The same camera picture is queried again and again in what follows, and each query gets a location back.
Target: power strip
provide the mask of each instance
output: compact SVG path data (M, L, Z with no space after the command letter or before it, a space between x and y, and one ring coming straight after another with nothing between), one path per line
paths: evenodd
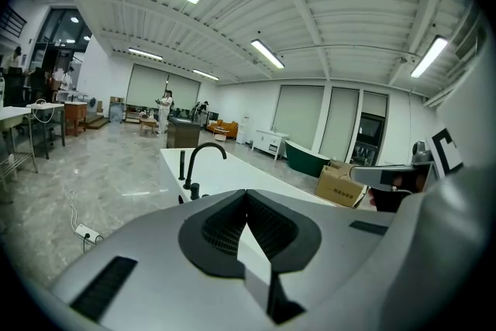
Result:
M83 239L87 233L90 236L86 238L86 241L93 244L96 244L96 237L100 236L100 233L95 232L93 229L87 228L83 224L79 224L79 226L76 228L76 233Z

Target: ceiling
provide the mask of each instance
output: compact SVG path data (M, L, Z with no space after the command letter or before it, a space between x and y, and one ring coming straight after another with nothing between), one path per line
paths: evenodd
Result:
M479 11L474 0L74 0L105 51L129 47L164 63L199 69L220 83L346 79L433 96L464 62L456 50ZM410 77L435 35L448 47L418 79ZM251 45L261 39L278 70Z

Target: marble floor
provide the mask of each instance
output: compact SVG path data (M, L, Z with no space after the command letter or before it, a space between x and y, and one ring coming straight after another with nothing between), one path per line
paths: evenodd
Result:
M50 160L37 157L39 173L26 164L18 181L0 192L0 219L5 224L2 245L19 272L48 286L64 268L83 254L83 244L71 229L70 198L74 194L77 223L108 236L131 219L164 209L158 188L159 149L165 135L138 125L112 124L79 137L56 141ZM212 140L201 132L200 143ZM273 162L268 153L251 151L230 140L226 151L303 191L313 193L317 178ZM149 191L148 195L140 192ZM368 209L368 200L360 203Z

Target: orange sofa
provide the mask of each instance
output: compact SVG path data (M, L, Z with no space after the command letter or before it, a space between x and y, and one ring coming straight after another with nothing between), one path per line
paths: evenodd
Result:
M207 130L214 132L215 127L226 129L228 131L228 138L236 138L236 136L238 135L238 123L236 122L224 123L223 120L219 119L216 123L208 125Z

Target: roller shade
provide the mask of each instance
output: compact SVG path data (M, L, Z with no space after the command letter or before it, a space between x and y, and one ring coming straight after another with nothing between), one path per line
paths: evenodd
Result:
M191 79L182 78L176 74L169 75L167 90L172 91L172 99L176 109L192 109L195 106L200 83Z
M274 128L290 140L312 148L319 122L324 88L319 86L281 86Z
M333 88L320 154L345 161L358 109L357 90Z
M386 117L388 107L388 97L386 95L374 94L372 92L363 93L362 112L371 115Z
M168 77L167 72L134 65L129 80L126 104L157 108L155 100L164 95Z

